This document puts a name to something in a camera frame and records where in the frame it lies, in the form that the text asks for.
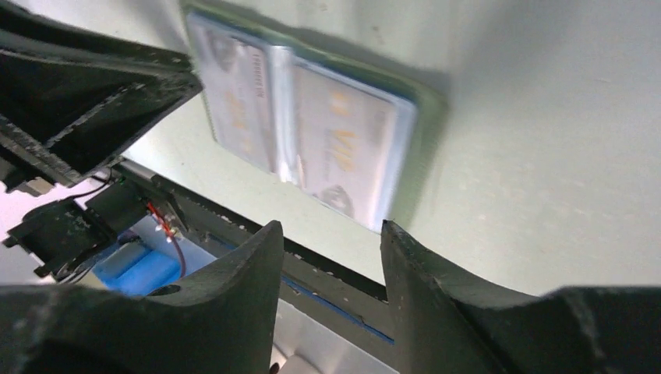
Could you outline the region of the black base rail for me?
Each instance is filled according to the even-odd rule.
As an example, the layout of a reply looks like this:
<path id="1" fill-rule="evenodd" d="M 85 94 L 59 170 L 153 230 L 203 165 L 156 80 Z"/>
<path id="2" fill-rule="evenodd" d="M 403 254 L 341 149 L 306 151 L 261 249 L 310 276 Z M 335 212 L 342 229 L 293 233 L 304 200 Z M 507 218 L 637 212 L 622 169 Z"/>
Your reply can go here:
<path id="1" fill-rule="evenodd" d="M 394 361 L 385 287 L 286 238 L 277 221 L 258 224 L 136 164 L 116 168 L 153 207 L 214 261 L 156 296 L 199 306 L 225 326 L 264 329 L 282 298 L 375 358 Z"/>

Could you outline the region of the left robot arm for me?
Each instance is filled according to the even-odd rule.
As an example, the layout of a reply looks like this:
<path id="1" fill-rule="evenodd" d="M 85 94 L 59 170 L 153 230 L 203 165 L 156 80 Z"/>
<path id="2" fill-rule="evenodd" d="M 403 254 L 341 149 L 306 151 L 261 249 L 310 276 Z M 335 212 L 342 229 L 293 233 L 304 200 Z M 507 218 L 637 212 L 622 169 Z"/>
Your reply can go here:
<path id="1" fill-rule="evenodd" d="M 188 57 L 91 32 L 1 4 L 1 180 L 6 192 L 42 196 L 118 163 L 161 119 L 196 96 Z M 82 208 L 75 196 L 31 210 L 9 230 L 60 281 L 114 243 L 147 205 L 108 197 Z"/>

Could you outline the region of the blue plastic bin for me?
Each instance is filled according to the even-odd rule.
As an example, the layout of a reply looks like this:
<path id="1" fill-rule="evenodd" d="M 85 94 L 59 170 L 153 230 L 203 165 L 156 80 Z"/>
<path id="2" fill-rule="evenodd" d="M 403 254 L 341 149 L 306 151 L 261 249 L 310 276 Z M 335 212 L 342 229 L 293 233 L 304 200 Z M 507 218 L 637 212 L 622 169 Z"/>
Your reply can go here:
<path id="1" fill-rule="evenodd" d="M 123 232 L 93 267 L 106 288 L 124 295 L 148 295 L 190 275 L 216 258 L 184 238 L 174 242 L 160 231 Z"/>

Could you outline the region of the blue card wallet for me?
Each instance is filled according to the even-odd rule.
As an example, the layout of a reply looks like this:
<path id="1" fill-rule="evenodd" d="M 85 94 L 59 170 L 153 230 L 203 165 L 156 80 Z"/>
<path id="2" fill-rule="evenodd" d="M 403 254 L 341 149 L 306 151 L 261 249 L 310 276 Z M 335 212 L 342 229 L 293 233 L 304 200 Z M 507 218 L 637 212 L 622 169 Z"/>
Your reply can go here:
<path id="1" fill-rule="evenodd" d="M 282 26 L 205 1 L 181 7 L 215 142 L 379 231 L 443 97 Z"/>

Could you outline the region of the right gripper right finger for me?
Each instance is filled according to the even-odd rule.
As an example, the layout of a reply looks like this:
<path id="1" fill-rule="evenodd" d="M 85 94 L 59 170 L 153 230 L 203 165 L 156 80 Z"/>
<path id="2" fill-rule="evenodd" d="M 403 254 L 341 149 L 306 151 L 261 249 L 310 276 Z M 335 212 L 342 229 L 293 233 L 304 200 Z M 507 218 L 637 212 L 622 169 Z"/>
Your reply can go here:
<path id="1" fill-rule="evenodd" d="M 384 221 L 381 261 L 401 373 L 657 373 L 660 289 L 541 296 L 487 281 Z"/>

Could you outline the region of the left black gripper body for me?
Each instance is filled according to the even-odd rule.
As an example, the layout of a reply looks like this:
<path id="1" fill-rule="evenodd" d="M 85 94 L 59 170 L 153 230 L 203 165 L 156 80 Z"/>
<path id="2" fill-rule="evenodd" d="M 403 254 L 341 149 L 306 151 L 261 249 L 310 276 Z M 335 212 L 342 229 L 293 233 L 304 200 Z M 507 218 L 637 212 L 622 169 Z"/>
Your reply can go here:
<path id="1" fill-rule="evenodd" d="M 1 182 L 5 192 L 20 191 L 31 196 L 48 194 L 55 185 L 42 178 L 35 170 L 25 168 L 19 161 L 1 155 Z"/>

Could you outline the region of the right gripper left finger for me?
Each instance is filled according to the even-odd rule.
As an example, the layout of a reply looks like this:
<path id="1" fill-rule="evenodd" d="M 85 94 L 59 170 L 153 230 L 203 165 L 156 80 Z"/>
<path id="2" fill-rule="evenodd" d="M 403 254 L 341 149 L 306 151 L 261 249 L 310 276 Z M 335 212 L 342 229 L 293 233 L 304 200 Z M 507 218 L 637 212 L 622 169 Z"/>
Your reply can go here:
<path id="1" fill-rule="evenodd" d="M 274 325 L 225 326 L 199 306 L 69 285 L 1 289 L 4 373 L 267 373 Z"/>

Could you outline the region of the white VIP card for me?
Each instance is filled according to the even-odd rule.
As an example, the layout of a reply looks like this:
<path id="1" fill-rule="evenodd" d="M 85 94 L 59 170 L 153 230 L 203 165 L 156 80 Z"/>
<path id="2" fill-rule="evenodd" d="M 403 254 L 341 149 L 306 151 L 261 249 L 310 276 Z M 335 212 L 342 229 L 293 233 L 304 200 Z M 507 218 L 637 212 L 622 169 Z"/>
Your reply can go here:
<path id="1" fill-rule="evenodd" d="M 388 210 L 414 107 L 301 58 L 292 75 L 301 190 L 372 227 Z"/>
<path id="2" fill-rule="evenodd" d="M 270 77 L 264 42 L 198 12 L 186 16 L 214 138 L 263 171 L 275 171 Z"/>

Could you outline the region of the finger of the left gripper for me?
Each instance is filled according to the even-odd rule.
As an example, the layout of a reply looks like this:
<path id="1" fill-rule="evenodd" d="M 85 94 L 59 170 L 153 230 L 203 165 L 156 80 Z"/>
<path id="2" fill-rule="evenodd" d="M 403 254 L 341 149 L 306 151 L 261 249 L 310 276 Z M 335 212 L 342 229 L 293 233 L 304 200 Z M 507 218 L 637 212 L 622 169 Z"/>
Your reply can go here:
<path id="1" fill-rule="evenodd" d="M 76 185 L 202 89 L 187 55 L 1 5 L 1 155 Z"/>

